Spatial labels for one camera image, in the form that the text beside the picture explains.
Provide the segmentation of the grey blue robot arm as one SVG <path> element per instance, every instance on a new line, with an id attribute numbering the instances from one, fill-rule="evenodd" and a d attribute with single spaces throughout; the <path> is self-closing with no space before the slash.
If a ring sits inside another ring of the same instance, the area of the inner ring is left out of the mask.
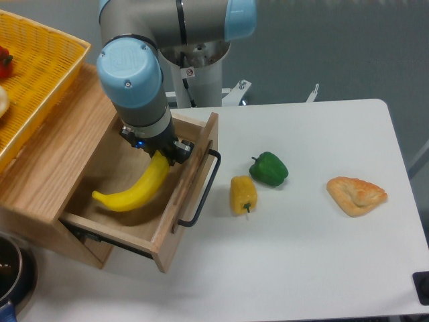
<path id="1" fill-rule="evenodd" d="M 176 137 L 160 59 L 171 68 L 179 107 L 217 107 L 223 58 L 256 22 L 254 1 L 101 1 L 96 66 L 121 136 L 170 164 L 187 160 L 192 144 Z"/>

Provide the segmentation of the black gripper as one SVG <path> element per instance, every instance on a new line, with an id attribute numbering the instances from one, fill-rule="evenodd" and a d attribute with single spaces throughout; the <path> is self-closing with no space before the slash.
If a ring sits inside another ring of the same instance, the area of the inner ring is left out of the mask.
<path id="1" fill-rule="evenodd" d="M 174 132 L 174 127 L 169 125 L 161 133 L 145 138 L 137 130 L 133 130 L 126 125 L 123 125 L 120 130 L 120 136 L 128 142 L 128 144 L 135 149 L 143 150 L 150 158 L 156 152 L 166 157 L 170 166 L 176 163 L 183 164 L 189 159 L 193 149 L 194 143 L 182 140 L 178 141 Z"/>

